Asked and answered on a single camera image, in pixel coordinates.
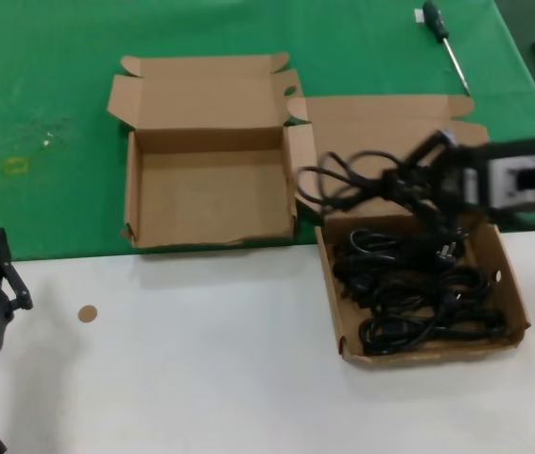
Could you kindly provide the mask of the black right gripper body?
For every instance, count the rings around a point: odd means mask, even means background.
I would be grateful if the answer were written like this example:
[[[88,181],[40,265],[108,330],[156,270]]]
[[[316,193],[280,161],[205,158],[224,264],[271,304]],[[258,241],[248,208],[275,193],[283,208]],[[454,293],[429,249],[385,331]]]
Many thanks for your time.
[[[445,146],[437,157],[437,206],[440,209],[488,209],[489,144]]]

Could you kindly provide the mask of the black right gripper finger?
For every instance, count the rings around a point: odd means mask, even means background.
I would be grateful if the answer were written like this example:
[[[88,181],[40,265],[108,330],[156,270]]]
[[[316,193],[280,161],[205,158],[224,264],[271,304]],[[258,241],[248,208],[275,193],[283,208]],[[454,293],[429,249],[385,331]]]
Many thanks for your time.
[[[433,155],[427,165],[432,171],[443,171],[450,165],[453,152],[457,150],[457,141],[447,131],[436,131],[424,139],[406,157],[406,169],[414,170],[423,166],[423,161]]]
[[[430,167],[390,168],[381,173],[381,198],[398,204],[411,201],[434,203],[437,194],[433,187],[434,174]]]

